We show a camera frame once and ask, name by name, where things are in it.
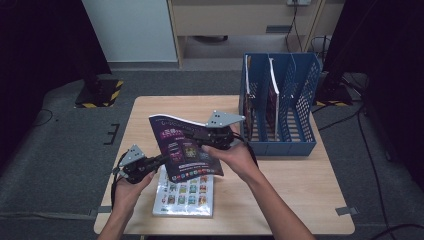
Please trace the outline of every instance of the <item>black cable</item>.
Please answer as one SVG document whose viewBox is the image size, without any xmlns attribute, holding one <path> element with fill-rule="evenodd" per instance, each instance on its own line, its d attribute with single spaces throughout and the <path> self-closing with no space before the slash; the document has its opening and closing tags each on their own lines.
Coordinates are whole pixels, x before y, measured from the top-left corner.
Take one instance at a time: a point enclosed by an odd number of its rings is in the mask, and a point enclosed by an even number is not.
<svg viewBox="0 0 424 240">
<path fill-rule="evenodd" d="M 322 39 L 325 39 L 325 41 L 331 42 L 331 38 L 327 37 L 327 35 L 324 35 L 324 36 L 316 36 L 316 37 L 314 37 L 314 38 L 312 38 L 312 39 L 311 39 L 311 46 L 312 46 L 312 48 L 314 48 L 314 43 L 313 43 L 313 41 L 314 41 L 315 39 L 319 39 L 319 38 L 322 38 Z"/>
<path fill-rule="evenodd" d="M 323 62 L 323 65 L 324 65 L 324 62 L 325 62 L 325 45 L 326 45 L 326 43 L 327 43 L 327 35 L 324 35 L 324 41 L 322 41 L 322 51 L 321 51 L 321 57 L 322 57 L 322 62 Z"/>
<path fill-rule="evenodd" d="M 418 224 L 400 224 L 400 225 L 391 227 L 391 228 L 389 228 L 389 229 L 387 229 L 387 230 L 385 230 L 385 231 L 383 231 L 383 232 L 375 235 L 370 240 L 376 240 L 376 239 L 378 239 L 378 238 L 380 238 L 380 237 L 382 237 L 382 236 L 384 236 L 384 235 L 386 235 L 388 233 L 391 233 L 393 231 L 396 231 L 396 230 L 399 230 L 399 229 L 402 229 L 402 228 L 407 228 L 407 227 L 414 227 L 414 228 L 424 229 L 424 226 L 423 225 L 418 225 Z"/>
<path fill-rule="evenodd" d="M 46 123 L 50 122 L 50 120 L 52 120 L 52 118 L 53 118 L 53 112 L 52 112 L 52 111 L 50 111 L 50 110 L 48 110 L 48 109 L 44 109 L 44 108 L 43 108 L 43 109 L 41 109 L 41 110 L 40 110 L 40 112 L 41 112 L 41 111 L 46 111 L 46 112 L 50 113 L 50 117 L 49 117 L 49 119 L 47 119 L 47 121 L 45 121 L 45 122 L 43 122 L 43 123 L 32 125 L 32 127 L 39 127 L 39 126 L 43 126 L 44 124 L 46 124 Z"/>
<path fill-rule="evenodd" d="M 371 151 L 370 151 L 370 148 L 368 146 L 368 142 L 367 142 L 367 139 L 365 137 L 364 130 L 362 128 L 360 111 L 357 112 L 356 116 L 357 116 L 357 119 L 358 119 L 358 125 L 359 125 L 359 130 L 361 132 L 362 140 L 364 141 L 365 148 L 367 149 L 368 158 L 370 160 L 372 170 L 374 172 L 374 177 L 375 177 L 375 182 L 377 184 L 377 191 L 378 191 L 378 196 L 379 196 L 379 200 L 380 200 L 381 211 L 383 213 L 384 223 L 386 224 L 387 230 L 389 230 L 390 225 L 389 225 L 389 221 L 387 219 L 386 207 L 384 206 L 383 194 L 381 192 L 381 186 L 380 186 L 380 179 L 378 177 L 378 173 L 377 173 L 377 169 L 375 167 L 374 159 L 372 158 Z M 391 231 L 389 231 L 389 234 L 390 234 L 390 236 L 392 237 L 393 240 L 396 240 L 395 236 L 393 235 L 393 233 Z"/>
<path fill-rule="evenodd" d="M 338 120 L 338 121 L 336 121 L 336 122 L 333 122 L 333 123 L 331 123 L 331 124 L 328 124 L 327 126 L 324 126 L 324 127 L 322 127 L 322 128 L 319 128 L 318 129 L 318 131 L 322 131 L 322 130 L 325 130 L 325 129 L 327 129 L 327 128 L 330 128 L 330 127 L 332 127 L 332 126 L 334 126 L 334 125 L 336 125 L 336 124 L 339 124 L 339 123 L 342 123 L 342 122 L 345 122 L 345 121 L 347 121 L 347 120 L 349 120 L 349 119 L 352 119 L 352 118 L 354 118 L 355 116 L 356 116 L 356 114 L 358 114 L 358 112 L 360 112 L 363 108 L 365 107 L 365 105 L 364 104 L 362 104 L 362 106 L 354 113 L 354 114 L 352 114 L 352 115 L 350 115 L 350 116 L 347 116 L 347 117 L 345 117 L 345 118 L 343 118 L 343 119 L 340 119 L 340 120 Z"/>
<path fill-rule="evenodd" d="M 297 6 L 299 3 L 297 2 L 297 0 L 293 0 L 293 2 L 294 2 L 294 16 L 293 16 L 294 31 L 296 32 L 297 41 L 299 42 L 300 52 L 303 52 L 302 43 L 300 41 L 299 33 L 297 32 L 297 24 L 296 24 Z"/>
<path fill-rule="evenodd" d="M 347 39 L 345 45 L 339 50 L 338 54 L 333 60 L 333 66 L 331 67 L 331 73 L 338 72 L 343 68 L 344 61 L 346 60 L 347 52 L 349 51 L 351 44 L 356 37 L 356 34 L 360 30 L 360 27 L 362 24 L 364 24 L 366 18 L 370 14 L 371 10 L 374 8 L 374 6 L 377 4 L 379 0 L 373 0 L 373 2 L 369 3 L 369 6 L 366 10 L 366 12 L 363 14 L 362 18 L 360 19 L 359 23 L 356 25 L 355 29 L 352 31 L 352 34 Z"/>
<path fill-rule="evenodd" d="M 290 35 L 291 30 L 294 27 L 294 30 L 295 30 L 296 36 L 297 36 L 297 40 L 299 41 L 300 51 L 302 52 L 302 43 L 300 42 L 300 37 L 299 37 L 299 33 L 297 32 L 297 26 L 296 26 L 296 15 L 297 15 L 297 6 L 298 6 L 297 0 L 293 0 L 293 4 L 294 4 L 294 15 L 293 15 L 292 23 L 290 25 L 290 31 L 287 33 L 287 35 L 285 37 L 286 47 L 287 47 L 287 51 L 288 52 L 291 52 L 290 51 L 290 47 L 289 47 L 288 38 L 289 38 L 289 35 Z"/>
<path fill-rule="evenodd" d="M 322 106 L 322 107 L 320 107 L 318 109 L 315 109 L 314 111 L 312 111 L 312 113 L 316 113 L 316 112 L 318 112 L 318 111 L 320 111 L 320 110 L 322 110 L 322 109 L 324 109 L 326 107 L 328 107 L 328 105 L 325 105 L 325 106 Z"/>
<path fill-rule="evenodd" d="M 393 231 L 396 231 L 396 230 L 399 230 L 399 229 L 402 229 L 402 228 L 407 228 L 407 227 L 415 227 L 415 228 L 424 229 L 424 226 L 423 225 L 419 225 L 419 224 L 400 224 L 400 225 L 397 225 L 397 226 L 390 227 L 389 222 L 388 222 L 388 218 L 387 218 L 387 214 L 386 214 L 386 208 L 384 206 L 383 195 L 382 195 L 381 185 L 380 185 L 380 179 L 378 177 L 377 170 L 376 170 L 375 163 L 374 163 L 374 159 L 372 158 L 371 151 L 369 149 L 368 142 L 366 140 L 366 137 L 365 137 L 365 134 L 364 134 L 364 130 L 363 130 L 362 124 L 361 124 L 360 113 L 361 113 L 361 110 L 364 108 L 364 106 L 365 105 L 363 104 L 358 109 L 358 111 L 355 112 L 355 114 L 353 114 L 351 116 L 348 116 L 346 118 L 343 118 L 343 119 L 341 119 L 341 120 L 339 120 L 337 122 L 334 122 L 332 124 L 329 124 L 329 125 L 327 125 L 327 126 L 325 126 L 323 128 L 320 128 L 319 130 L 327 129 L 327 128 L 331 127 L 331 126 L 334 126 L 337 123 L 341 123 L 341 122 L 344 122 L 344 121 L 346 121 L 348 119 L 351 119 L 355 115 L 357 116 L 359 130 L 361 132 L 362 140 L 364 141 L 365 148 L 367 150 L 367 154 L 368 154 L 368 157 L 370 159 L 371 166 L 372 166 L 372 169 L 373 169 L 373 172 L 374 172 L 374 177 L 375 177 L 375 180 L 376 180 L 376 185 L 377 185 L 377 190 L 378 190 L 378 195 L 379 195 L 380 206 L 381 206 L 381 210 L 382 210 L 382 213 L 383 213 L 384 222 L 385 222 L 385 225 L 386 225 L 386 230 L 384 230 L 383 232 L 375 235 L 370 240 L 376 240 L 376 239 L 378 239 L 378 238 L 380 238 L 380 237 L 382 237 L 384 235 L 387 235 L 387 234 L 390 234 L 390 236 L 392 237 L 392 239 L 393 240 L 396 240 L 396 237 L 393 235 Z"/>
<path fill-rule="evenodd" d="M 239 133 L 232 132 L 232 134 L 234 138 L 240 140 L 247 147 L 247 150 L 249 150 L 249 153 L 250 153 L 250 156 L 252 157 L 253 162 L 255 163 L 256 167 L 259 168 L 258 160 L 256 159 L 256 154 L 253 151 L 252 146 L 250 146 L 249 141 L 246 141 Z"/>
<path fill-rule="evenodd" d="M 122 162 L 122 160 L 124 159 L 125 155 L 127 155 L 127 152 L 125 152 L 124 154 L 121 155 L 121 157 L 119 158 L 118 162 L 116 163 L 116 167 L 112 171 L 112 173 L 113 173 L 113 180 L 112 180 L 112 187 L 111 187 L 111 190 L 110 190 L 110 200 L 111 200 L 111 203 L 112 203 L 112 209 L 113 209 L 113 206 L 115 205 L 116 187 L 118 185 L 118 182 L 121 179 L 123 179 L 123 177 L 118 178 L 118 174 L 119 174 L 119 171 L 120 171 L 119 164 Z"/>
</svg>

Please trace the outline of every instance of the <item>purple magazine cover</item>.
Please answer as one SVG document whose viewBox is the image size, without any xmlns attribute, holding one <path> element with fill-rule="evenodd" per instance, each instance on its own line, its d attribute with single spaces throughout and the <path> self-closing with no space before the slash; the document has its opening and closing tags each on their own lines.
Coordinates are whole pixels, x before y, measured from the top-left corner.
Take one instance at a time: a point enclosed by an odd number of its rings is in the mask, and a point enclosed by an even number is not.
<svg viewBox="0 0 424 240">
<path fill-rule="evenodd" d="M 195 140 L 184 137 L 183 131 L 207 133 L 204 124 L 162 114 L 150 116 L 149 121 L 161 154 L 169 155 L 165 167 L 171 182 L 207 174 L 224 176 L 219 159 L 205 153 Z"/>
<path fill-rule="evenodd" d="M 243 114 L 246 116 L 246 129 L 247 129 L 247 139 L 249 141 L 252 140 L 253 136 L 253 125 L 255 121 L 254 116 L 254 109 L 252 106 L 252 99 L 255 98 L 255 95 L 251 94 L 250 92 L 250 82 L 249 82 L 249 68 L 250 68 L 250 60 L 251 56 L 246 55 L 244 62 L 245 62 L 245 80 L 246 80 L 246 94 L 244 96 L 244 102 L 243 102 Z"/>
</svg>

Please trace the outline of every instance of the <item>person's right hand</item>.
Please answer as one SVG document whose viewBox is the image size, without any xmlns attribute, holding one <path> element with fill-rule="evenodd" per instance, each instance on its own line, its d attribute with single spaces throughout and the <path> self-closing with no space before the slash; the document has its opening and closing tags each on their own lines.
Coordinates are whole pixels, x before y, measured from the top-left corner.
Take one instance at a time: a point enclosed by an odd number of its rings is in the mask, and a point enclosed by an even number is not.
<svg viewBox="0 0 424 240">
<path fill-rule="evenodd" d="M 247 146 L 242 142 L 228 150 L 219 150 L 206 145 L 203 145 L 202 149 L 212 157 L 224 161 L 245 182 L 254 179 L 255 175 L 260 173 Z"/>
</svg>

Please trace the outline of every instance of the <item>white wall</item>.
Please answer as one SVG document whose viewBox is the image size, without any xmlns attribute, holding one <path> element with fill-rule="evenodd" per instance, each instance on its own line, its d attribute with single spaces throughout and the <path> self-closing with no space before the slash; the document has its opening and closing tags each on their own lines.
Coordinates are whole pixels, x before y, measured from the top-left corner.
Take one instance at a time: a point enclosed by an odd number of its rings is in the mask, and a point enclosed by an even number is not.
<svg viewBox="0 0 424 240">
<path fill-rule="evenodd" d="M 108 62 L 177 62 L 166 0 L 82 0 Z"/>
</svg>

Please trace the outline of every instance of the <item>gray carpet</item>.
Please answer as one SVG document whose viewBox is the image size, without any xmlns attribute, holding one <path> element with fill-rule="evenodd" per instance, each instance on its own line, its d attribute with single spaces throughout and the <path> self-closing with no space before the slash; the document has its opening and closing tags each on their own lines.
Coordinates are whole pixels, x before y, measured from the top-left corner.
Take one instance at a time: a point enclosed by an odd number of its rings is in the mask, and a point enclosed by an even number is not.
<svg viewBox="0 0 424 240">
<path fill-rule="evenodd" d="M 144 95 L 233 95 L 239 93 L 240 71 L 115 72 L 124 84 L 113 107 L 78 109 L 74 101 L 83 86 L 77 81 L 45 97 L 40 111 L 7 171 L 0 178 L 0 213 L 42 212 L 88 216 L 103 198 L 132 104 Z M 318 127 L 349 116 L 362 103 L 326 107 L 314 113 Z M 379 176 L 391 226 L 424 224 L 424 193 L 401 163 L 388 162 L 372 123 L 361 115 L 363 129 Z M 119 124 L 112 145 L 108 132 Z M 385 230 L 377 185 L 356 117 L 321 131 L 356 231 L 350 236 L 318 239 L 370 239 Z M 95 239 L 93 219 L 0 218 L 0 239 Z M 396 239 L 424 239 L 424 230 L 406 228 Z M 124 239 L 139 239 L 125 236 Z M 389 235 L 379 239 L 392 239 Z"/>
</svg>

